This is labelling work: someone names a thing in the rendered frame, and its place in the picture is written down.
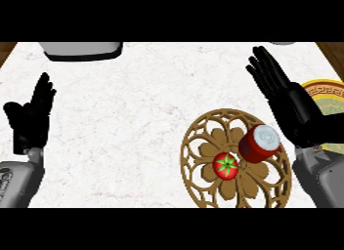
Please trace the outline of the red tomato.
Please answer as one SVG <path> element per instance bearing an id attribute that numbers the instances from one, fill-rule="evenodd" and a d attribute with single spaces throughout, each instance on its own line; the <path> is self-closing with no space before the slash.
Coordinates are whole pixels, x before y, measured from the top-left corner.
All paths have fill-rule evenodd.
<path id="1" fill-rule="evenodd" d="M 228 152 L 214 155 L 211 169 L 216 177 L 223 181 L 231 181 L 238 173 L 238 161 Z"/>

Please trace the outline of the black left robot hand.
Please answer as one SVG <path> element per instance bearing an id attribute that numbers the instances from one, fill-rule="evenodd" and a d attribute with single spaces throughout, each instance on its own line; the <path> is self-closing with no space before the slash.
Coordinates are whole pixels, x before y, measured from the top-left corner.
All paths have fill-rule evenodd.
<path id="1" fill-rule="evenodd" d="M 56 90 L 52 88 L 49 75 L 41 73 L 29 102 L 19 105 L 7 102 L 3 110 L 13 129 L 13 153 L 23 155 L 32 147 L 44 148 L 49 131 L 49 114 Z"/>

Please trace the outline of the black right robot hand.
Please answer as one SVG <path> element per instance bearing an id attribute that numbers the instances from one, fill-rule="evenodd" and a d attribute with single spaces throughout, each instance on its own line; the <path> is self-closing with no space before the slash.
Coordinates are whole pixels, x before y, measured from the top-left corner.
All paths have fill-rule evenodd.
<path id="1" fill-rule="evenodd" d="M 344 144 L 344 112 L 322 115 L 306 90 L 291 82 L 262 46 L 253 47 L 245 70 L 266 98 L 285 139 L 296 147 Z"/>

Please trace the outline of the brown openwork round placemat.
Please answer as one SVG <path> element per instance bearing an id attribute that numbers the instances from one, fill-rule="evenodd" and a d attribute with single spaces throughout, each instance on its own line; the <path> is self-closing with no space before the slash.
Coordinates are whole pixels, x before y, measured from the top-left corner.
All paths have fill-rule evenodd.
<path id="1" fill-rule="evenodd" d="M 241 121 L 247 130 L 262 121 L 238 109 L 220 108 L 203 114 L 186 130 L 180 144 L 180 175 L 198 207 L 217 207 L 217 201 L 235 201 L 237 208 L 250 208 L 248 200 L 263 208 L 284 207 L 291 187 L 290 162 L 284 146 L 260 163 L 250 163 L 238 152 L 244 131 L 231 124 Z M 217 154 L 237 159 L 237 176 L 222 180 L 213 171 Z"/>

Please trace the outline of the yellow rimmed patterned plate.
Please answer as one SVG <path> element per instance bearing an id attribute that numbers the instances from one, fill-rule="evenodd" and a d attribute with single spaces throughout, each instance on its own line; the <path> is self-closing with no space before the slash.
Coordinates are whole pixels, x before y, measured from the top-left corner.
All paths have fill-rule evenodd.
<path id="1" fill-rule="evenodd" d="M 322 114 L 344 112 L 344 82 L 317 79 L 302 84 Z M 321 148 L 344 153 L 344 144 L 322 144 Z"/>

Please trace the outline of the red can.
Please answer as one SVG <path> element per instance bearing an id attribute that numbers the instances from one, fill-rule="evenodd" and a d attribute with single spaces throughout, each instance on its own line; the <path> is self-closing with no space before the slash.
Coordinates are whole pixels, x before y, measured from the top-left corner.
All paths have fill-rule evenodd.
<path id="1" fill-rule="evenodd" d="M 274 129 L 257 124 L 247 131 L 238 143 L 238 152 L 250 163 L 260 163 L 280 148 L 280 138 Z"/>

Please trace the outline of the grey appliance with dark base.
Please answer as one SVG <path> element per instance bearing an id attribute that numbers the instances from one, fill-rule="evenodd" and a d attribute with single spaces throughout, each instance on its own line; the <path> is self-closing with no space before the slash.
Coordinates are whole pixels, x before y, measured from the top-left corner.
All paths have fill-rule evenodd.
<path id="1" fill-rule="evenodd" d="M 121 42 L 40 42 L 44 56 L 53 62 L 92 62 L 121 55 Z"/>

